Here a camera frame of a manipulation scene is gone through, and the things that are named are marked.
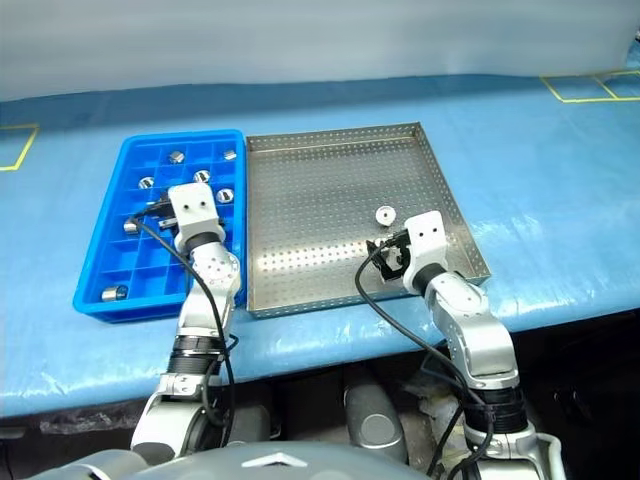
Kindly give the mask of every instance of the metal part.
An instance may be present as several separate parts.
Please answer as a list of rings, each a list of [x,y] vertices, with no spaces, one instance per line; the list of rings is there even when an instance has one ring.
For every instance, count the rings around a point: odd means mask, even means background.
[[[127,235],[137,235],[138,233],[140,233],[140,231],[138,230],[138,226],[130,220],[124,222],[122,228]]]
[[[210,178],[209,170],[198,170],[193,174],[193,181],[196,183],[207,183]]]
[[[393,207],[384,205],[376,210],[376,221],[383,227],[390,227],[396,221],[396,211]]]
[[[168,228],[175,227],[176,225],[178,225],[178,220],[176,218],[166,218],[158,221],[158,228],[160,228],[160,230],[167,230]]]
[[[409,267],[409,235],[395,238],[391,246],[384,247],[376,253],[376,250],[385,242],[376,239],[373,242],[367,240],[367,253],[373,255],[371,263],[380,271],[380,276],[385,282],[401,278]]]
[[[169,162],[174,165],[184,162],[185,155],[179,150],[175,150],[169,154]]]
[[[240,264],[222,243],[207,243],[191,252],[193,268],[205,281],[218,307],[222,328],[228,327],[233,296],[240,289]],[[180,310],[178,335],[185,335],[183,328],[201,327],[210,330],[210,336],[218,337],[219,332],[213,318],[211,305],[200,285],[194,282],[187,299]]]
[[[466,423],[464,434],[467,441],[476,446],[480,445],[486,436],[484,432],[474,430]],[[526,460],[534,465],[541,479],[549,478],[549,472],[544,468],[545,459],[538,445],[538,434],[531,423],[525,430],[517,433],[494,434],[486,455],[493,460]]]
[[[407,461],[398,413],[384,389],[361,366],[345,370],[344,408],[353,445],[394,460]]]
[[[131,438],[131,449],[149,462],[143,445],[168,447],[167,458],[172,460],[184,455],[192,425],[196,417],[204,415],[200,402],[162,402],[162,396],[154,393],[142,412]]]
[[[216,193],[216,200],[218,200],[218,203],[233,202],[233,190],[231,190],[230,188],[223,188],[221,190],[218,190],[218,193]]]
[[[470,388],[497,390],[518,385],[511,336],[489,310],[482,290],[447,272],[429,283],[425,301],[433,322],[447,339],[451,360]]]
[[[211,187],[178,185],[168,190],[168,199],[178,226],[175,246],[190,256],[226,330],[240,288],[240,266],[222,244],[225,232]],[[161,375],[132,438],[131,448],[154,465],[211,448],[212,430],[219,427],[203,416],[202,407],[205,372],[211,369],[209,385],[219,384],[218,369],[224,361],[224,336],[207,293],[194,282],[180,310],[167,372]]]
[[[540,480],[536,467],[526,460],[482,460],[478,462],[478,472],[482,480]]]
[[[153,187],[153,177],[143,177],[138,182],[138,188],[147,189]]]
[[[117,300],[124,300],[127,298],[129,288],[126,285],[114,285],[107,287],[102,291],[100,298],[103,302],[115,302]]]
[[[419,124],[248,137],[247,145],[255,316],[359,303],[353,274],[365,239],[387,233],[372,218],[380,205],[394,205],[400,224],[440,209],[451,269],[477,283],[489,276]],[[406,294],[373,269],[362,279],[378,298]]]
[[[245,385],[236,400],[236,414],[229,435],[228,446],[268,442],[271,437],[273,401],[266,383]]]
[[[200,392],[202,375],[164,373],[160,376],[160,383],[156,393],[177,397],[193,397]]]

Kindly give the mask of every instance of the metal cylinder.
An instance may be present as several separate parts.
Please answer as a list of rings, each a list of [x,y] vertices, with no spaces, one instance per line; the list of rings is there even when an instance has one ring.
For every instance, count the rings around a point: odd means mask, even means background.
[[[344,407],[351,443],[405,463],[404,430],[391,400],[368,371],[345,370]]]
[[[169,163],[174,165],[184,162],[184,153],[179,150],[175,150],[169,154]]]
[[[138,182],[138,188],[146,189],[153,187],[153,177],[143,177]]]
[[[138,232],[138,226],[130,220],[124,222],[122,228],[124,228],[124,232],[127,235],[137,235],[138,233],[140,233]]]
[[[196,183],[207,183],[210,178],[209,170],[198,170],[193,174],[193,181]]]
[[[216,193],[216,200],[218,200],[218,203],[233,202],[233,190],[231,190],[230,188],[223,188],[221,190],[218,190],[218,193]]]
[[[107,287],[102,291],[103,302],[115,302],[116,300],[124,300],[127,298],[129,288],[126,285],[114,285]]]

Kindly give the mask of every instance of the blue plastic sheet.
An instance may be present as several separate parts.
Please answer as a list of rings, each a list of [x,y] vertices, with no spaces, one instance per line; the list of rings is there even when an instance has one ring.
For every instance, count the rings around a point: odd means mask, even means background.
[[[638,307],[640,102],[563,104],[536,78],[466,76],[5,103],[0,124],[36,122],[40,132],[20,169],[0,172],[0,415],[145,397],[166,367],[174,319],[109,325],[71,305],[124,138],[413,121],[492,270],[485,287],[510,330]],[[384,307],[441,338],[420,299]],[[266,320],[240,310],[232,331],[240,381],[415,348],[364,305]]]

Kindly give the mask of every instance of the cylindrical metal piece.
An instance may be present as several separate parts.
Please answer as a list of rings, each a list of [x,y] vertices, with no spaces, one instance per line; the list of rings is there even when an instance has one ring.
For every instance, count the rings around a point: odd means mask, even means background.
[[[115,302],[116,300],[124,300],[127,298],[128,293],[129,288],[126,285],[114,285],[105,288],[100,298],[102,298],[103,302]]]
[[[169,162],[177,165],[184,162],[184,153],[179,150],[175,150],[169,154]]]
[[[236,406],[227,445],[268,442],[271,436],[271,390],[265,383],[254,384],[243,389],[242,397]]]
[[[143,177],[138,182],[138,188],[151,188],[153,187],[153,177]]]
[[[193,174],[193,181],[196,183],[207,183],[210,178],[209,170],[198,170]]]
[[[398,413],[365,368],[345,370],[343,398],[351,443],[405,463],[407,445]]]
[[[218,203],[233,202],[233,190],[231,190],[230,188],[223,188],[221,190],[218,190],[218,193],[216,193],[216,200],[218,200]]]
[[[138,226],[130,220],[124,222],[123,228],[127,235],[137,235],[140,233],[138,232]]]

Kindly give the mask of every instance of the blue plastic tray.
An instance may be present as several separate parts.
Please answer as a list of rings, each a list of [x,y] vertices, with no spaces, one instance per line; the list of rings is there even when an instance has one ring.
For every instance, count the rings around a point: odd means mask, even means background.
[[[226,160],[224,152],[236,152]],[[169,154],[185,154],[181,164],[171,164]],[[225,246],[240,260],[242,284],[246,284],[246,155],[244,139],[237,130],[140,135],[127,139],[102,202],[85,259],[73,305],[81,313],[108,322],[123,322],[176,315],[186,298],[185,274],[178,262],[146,232],[129,235],[123,225],[148,202],[157,200],[173,185],[193,181],[198,170],[209,170],[214,196],[232,188],[232,203],[216,202],[227,234]],[[153,188],[140,189],[143,177],[153,177]],[[158,230],[157,220],[145,223]],[[173,245],[170,231],[161,233]],[[126,299],[103,302],[109,286],[128,288]],[[236,301],[244,303],[243,287]]]

